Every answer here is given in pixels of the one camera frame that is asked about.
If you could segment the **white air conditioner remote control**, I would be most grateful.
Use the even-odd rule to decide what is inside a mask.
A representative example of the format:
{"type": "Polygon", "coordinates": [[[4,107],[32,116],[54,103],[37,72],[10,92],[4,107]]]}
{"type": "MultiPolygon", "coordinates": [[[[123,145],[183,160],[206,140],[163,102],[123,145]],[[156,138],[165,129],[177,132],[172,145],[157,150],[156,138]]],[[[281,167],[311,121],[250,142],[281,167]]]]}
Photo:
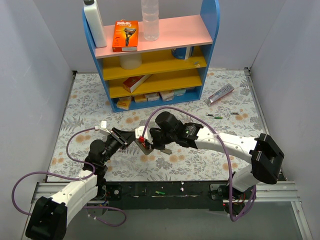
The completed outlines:
{"type": "Polygon", "coordinates": [[[140,148],[140,150],[143,152],[143,154],[146,156],[149,155],[153,151],[153,149],[150,146],[146,146],[145,143],[139,142],[138,139],[135,139],[134,142],[140,148]]]}

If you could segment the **grey remote battery cover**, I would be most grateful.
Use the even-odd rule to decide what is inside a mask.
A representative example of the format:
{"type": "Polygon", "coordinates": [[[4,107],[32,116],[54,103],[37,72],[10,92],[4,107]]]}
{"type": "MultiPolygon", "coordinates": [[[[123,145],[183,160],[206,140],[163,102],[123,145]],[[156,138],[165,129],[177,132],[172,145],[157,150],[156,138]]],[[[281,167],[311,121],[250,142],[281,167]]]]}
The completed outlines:
{"type": "Polygon", "coordinates": [[[164,150],[161,150],[162,153],[165,153],[167,155],[170,155],[172,151],[170,149],[165,148],[164,150]]]}

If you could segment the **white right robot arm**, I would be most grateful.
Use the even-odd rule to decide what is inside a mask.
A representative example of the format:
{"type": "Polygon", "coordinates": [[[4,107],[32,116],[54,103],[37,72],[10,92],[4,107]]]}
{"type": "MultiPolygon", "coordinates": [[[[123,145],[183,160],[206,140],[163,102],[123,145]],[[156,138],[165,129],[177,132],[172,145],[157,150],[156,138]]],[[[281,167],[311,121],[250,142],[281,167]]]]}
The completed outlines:
{"type": "Polygon", "coordinates": [[[259,137],[214,134],[209,127],[198,123],[182,123],[168,111],[156,119],[158,127],[150,128],[152,147],[162,150],[167,144],[176,143],[184,148],[213,150],[227,153],[248,163],[248,166],[232,174],[232,183],[226,186],[227,195],[237,199],[243,193],[262,182],[277,183],[284,153],[273,138],[265,133],[259,137]]]}

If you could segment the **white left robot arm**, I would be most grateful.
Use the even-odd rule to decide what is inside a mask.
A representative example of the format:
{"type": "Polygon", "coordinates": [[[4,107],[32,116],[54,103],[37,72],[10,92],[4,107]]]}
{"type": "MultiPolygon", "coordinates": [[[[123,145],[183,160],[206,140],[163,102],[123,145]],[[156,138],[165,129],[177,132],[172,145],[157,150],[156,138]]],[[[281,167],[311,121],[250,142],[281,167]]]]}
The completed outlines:
{"type": "Polygon", "coordinates": [[[119,185],[107,186],[106,162],[119,149],[126,149],[136,139],[136,134],[116,128],[102,128],[100,131],[107,134],[107,139],[94,140],[90,144],[78,179],[54,195],[42,196],[36,201],[26,227],[26,237],[32,240],[61,240],[68,224],[89,201],[120,199],[122,188],[119,185]]]}

